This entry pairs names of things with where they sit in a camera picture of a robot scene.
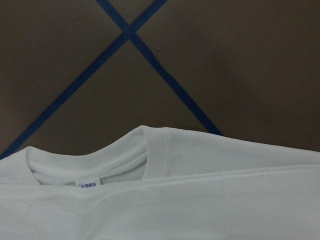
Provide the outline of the white long-sleeve printed shirt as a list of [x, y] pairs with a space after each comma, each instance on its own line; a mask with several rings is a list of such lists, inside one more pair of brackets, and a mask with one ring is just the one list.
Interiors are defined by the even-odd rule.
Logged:
[[317, 240], [320, 154], [140, 126], [87, 155], [0, 162], [3, 240]]

